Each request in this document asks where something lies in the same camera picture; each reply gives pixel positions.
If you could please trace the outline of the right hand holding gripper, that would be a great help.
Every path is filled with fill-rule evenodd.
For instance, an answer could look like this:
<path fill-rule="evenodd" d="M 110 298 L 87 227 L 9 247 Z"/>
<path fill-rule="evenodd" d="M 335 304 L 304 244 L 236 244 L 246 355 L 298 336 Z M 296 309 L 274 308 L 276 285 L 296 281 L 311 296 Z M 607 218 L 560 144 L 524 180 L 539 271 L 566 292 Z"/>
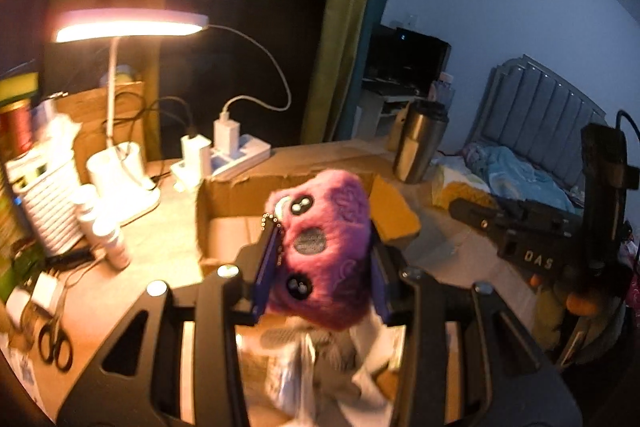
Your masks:
<path fill-rule="evenodd" d="M 529 279 L 529 285 L 533 288 L 550 288 L 561 305 L 578 317 L 608 317 L 620 306 L 620 298 L 604 295 L 595 289 L 574 291 L 569 283 L 550 282 L 538 274 Z"/>

